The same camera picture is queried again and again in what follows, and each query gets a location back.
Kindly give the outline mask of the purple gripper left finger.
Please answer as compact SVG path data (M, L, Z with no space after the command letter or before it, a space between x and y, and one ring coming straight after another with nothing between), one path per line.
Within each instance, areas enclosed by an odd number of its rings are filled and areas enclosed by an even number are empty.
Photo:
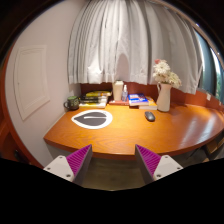
M92 154L92 145L87 145L67 157L59 155L44 170L81 186Z

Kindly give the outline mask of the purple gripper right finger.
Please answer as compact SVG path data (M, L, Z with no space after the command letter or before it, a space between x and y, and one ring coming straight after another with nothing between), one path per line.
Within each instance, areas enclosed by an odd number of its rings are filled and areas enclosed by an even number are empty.
M135 157L146 184L182 169L182 166L169 155L160 156L140 145L135 145Z

